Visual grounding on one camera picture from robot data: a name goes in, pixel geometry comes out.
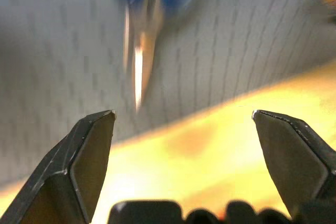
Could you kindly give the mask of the blue-handled scissors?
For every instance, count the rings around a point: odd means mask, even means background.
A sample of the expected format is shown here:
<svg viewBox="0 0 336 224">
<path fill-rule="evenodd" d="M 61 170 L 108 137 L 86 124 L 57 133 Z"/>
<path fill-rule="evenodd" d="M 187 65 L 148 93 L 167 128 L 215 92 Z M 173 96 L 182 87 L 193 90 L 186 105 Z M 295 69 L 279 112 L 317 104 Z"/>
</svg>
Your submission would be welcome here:
<svg viewBox="0 0 336 224">
<path fill-rule="evenodd" d="M 186 10 L 193 0 L 123 0 L 123 68 L 130 71 L 134 109 L 142 106 L 152 74 L 155 44 L 166 20 Z"/>
</svg>

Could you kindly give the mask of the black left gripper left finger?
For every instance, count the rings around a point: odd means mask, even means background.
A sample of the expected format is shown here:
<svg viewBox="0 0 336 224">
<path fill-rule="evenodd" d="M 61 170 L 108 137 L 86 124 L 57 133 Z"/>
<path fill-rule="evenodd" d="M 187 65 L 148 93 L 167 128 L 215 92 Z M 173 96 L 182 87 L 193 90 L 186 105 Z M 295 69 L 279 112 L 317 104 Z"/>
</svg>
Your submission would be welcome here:
<svg viewBox="0 0 336 224">
<path fill-rule="evenodd" d="M 40 161 L 0 224 L 90 224 L 106 177 L 115 112 L 80 119 Z"/>
</svg>

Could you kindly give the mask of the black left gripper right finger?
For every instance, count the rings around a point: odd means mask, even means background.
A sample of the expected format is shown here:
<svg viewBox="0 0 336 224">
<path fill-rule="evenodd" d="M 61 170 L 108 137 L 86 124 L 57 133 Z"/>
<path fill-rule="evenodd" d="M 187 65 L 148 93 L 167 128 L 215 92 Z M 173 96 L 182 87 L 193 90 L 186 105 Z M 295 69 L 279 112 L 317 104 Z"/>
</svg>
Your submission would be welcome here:
<svg viewBox="0 0 336 224">
<path fill-rule="evenodd" d="M 336 224 L 336 150 L 305 121 L 252 114 L 268 173 L 295 224 Z"/>
</svg>

